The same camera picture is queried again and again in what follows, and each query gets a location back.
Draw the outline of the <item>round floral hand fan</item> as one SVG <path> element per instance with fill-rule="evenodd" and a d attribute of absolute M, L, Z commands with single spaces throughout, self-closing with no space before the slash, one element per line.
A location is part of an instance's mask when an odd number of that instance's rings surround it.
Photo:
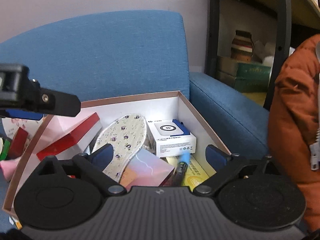
<path fill-rule="evenodd" d="M 21 128 L 28 133 L 27 143 L 29 143 L 42 124 L 43 120 L 44 118 L 41 118 L 40 120 L 2 118 L 1 137 L 13 139 L 18 129 Z"/>

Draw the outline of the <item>dark red small box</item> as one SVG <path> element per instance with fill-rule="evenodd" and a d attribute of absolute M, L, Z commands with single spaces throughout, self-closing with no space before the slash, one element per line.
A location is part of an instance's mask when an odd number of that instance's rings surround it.
<path fill-rule="evenodd" d="M 9 159 L 16 159 L 23 154 L 27 138 L 28 132 L 19 127 L 10 143 L 8 150 Z"/>

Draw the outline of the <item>yellow flat package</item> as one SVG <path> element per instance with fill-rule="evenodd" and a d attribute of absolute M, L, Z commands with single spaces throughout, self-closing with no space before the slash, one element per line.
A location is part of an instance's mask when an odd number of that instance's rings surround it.
<path fill-rule="evenodd" d="M 189 187 L 189 189 L 193 191 L 195 187 L 199 186 L 209 178 L 208 174 L 204 171 L 202 166 L 190 153 L 185 153 L 183 155 L 175 157 L 166 157 L 166 161 L 168 162 L 168 164 L 174 167 L 174 172 L 170 177 L 167 186 L 185 186 Z M 183 162 L 189 163 L 186 167 L 182 168 L 181 174 L 178 174 L 178 165 Z"/>

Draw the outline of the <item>pink glossy box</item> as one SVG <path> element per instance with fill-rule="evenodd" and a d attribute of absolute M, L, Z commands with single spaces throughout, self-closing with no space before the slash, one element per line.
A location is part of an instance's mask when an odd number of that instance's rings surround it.
<path fill-rule="evenodd" d="M 130 191 L 133 186 L 161 186 L 174 167 L 146 149 L 141 149 L 126 166 L 120 185 Z"/>

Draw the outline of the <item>green small box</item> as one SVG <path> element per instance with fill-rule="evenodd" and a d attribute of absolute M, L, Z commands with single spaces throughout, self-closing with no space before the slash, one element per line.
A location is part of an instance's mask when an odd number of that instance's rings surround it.
<path fill-rule="evenodd" d="M 8 151 L 10 148 L 11 141 L 1 138 L 0 143 L 0 161 L 5 160 L 8 156 Z"/>

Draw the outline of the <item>brown cardboard storage box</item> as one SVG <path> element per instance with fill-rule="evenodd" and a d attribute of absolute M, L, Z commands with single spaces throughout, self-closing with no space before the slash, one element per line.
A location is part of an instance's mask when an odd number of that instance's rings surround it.
<path fill-rule="evenodd" d="M 204 177 L 215 170 L 206 148 L 227 147 L 180 92 L 152 93 L 86 101 L 75 117 L 47 116 L 33 122 L 31 139 L 18 159 L 3 202 L 14 216 L 14 199 L 31 172 L 46 156 L 71 159 L 105 144 L 113 146 L 111 164 L 103 171 L 125 188 L 160 186 L 174 170 L 175 157 L 190 152 Z"/>

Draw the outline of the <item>green box on shelf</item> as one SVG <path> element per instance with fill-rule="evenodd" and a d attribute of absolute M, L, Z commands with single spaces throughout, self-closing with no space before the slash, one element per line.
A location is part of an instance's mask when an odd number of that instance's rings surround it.
<path fill-rule="evenodd" d="M 218 57 L 216 78 L 240 93 L 267 92 L 271 67 Z"/>

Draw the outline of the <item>white blue device box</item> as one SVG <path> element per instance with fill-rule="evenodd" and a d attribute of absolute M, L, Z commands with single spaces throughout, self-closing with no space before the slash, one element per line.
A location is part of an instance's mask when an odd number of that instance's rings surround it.
<path fill-rule="evenodd" d="M 159 158 L 196 152 L 196 137 L 177 119 L 147 121 L 148 139 Z"/>

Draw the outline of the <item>blue sofa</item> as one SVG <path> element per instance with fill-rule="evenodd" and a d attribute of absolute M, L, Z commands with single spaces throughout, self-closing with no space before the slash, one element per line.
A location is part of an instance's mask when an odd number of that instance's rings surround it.
<path fill-rule="evenodd" d="M 50 23 L 2 42 L 1 62 L 24 64 L 42 87 L 81 101 L 179 91 L 232 153 L 268 153 L 268 111 L 189 69 L 179 13 L 103 12 Z"/>

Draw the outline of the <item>blue capped marker pen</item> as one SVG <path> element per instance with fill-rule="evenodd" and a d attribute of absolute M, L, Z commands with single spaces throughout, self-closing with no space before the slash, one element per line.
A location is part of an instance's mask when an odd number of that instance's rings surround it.
<path fill-rule="evenodd" d="M 172 178 L 173 187 L 179 187 L 182 185 L 188 166 L 190 164 L 190 158 L 191 154 L 187 152 L 178 157 L 175 173 Z"/>

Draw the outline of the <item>striped ceramic vase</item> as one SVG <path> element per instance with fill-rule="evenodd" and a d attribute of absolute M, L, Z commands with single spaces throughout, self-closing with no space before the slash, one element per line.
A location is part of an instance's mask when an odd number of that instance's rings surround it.
<path fill-rule="evenodd" d="M 236 30 L 231 43 L 231 58 L 243 62 L 251 62 L 254 44 L 252 34 L 247 31 Z"/>

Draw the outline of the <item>orange down jacket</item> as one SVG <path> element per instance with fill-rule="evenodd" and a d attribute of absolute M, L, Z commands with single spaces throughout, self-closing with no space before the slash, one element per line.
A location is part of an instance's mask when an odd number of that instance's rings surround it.
<path fill-rule="evenodd" d="M 319 169 L 310 168 L 309 148 L 319 124 L 317 42 L 319 35 L 308 38 L 283 64 L 268 119 L 269 152 L 304 194 L 304 221 L 310 231 L 319 229 Z"/>

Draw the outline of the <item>black metal shelf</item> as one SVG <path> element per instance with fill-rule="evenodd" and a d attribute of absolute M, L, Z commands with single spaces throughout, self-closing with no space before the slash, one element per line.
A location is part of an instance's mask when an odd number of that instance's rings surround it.
<path fill-rule="evenodd" d="M 236 30 L 252 34 L 251 62 L 271 67 L 265 95 L 270 108 L 281 65 L 307 38 L 319 33 L 319 6 L 314 0 L 209 0 L 205 73 L 216 78 L 218 57 L 231 59 Z"/>

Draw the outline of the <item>floral shoe insole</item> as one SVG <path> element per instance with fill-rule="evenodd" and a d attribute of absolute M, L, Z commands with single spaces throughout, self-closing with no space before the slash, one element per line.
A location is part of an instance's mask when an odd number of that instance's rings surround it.
<path fill-rule="evenodd" d="M 103 129 L 92 150 L 95 152 L 106 144 L 113 147 L 113 157 L 103 173 L 119 182 L 125 167 L 143 147 L 147 131 L 146 119 L 140 114 L 122 116 Z"/>

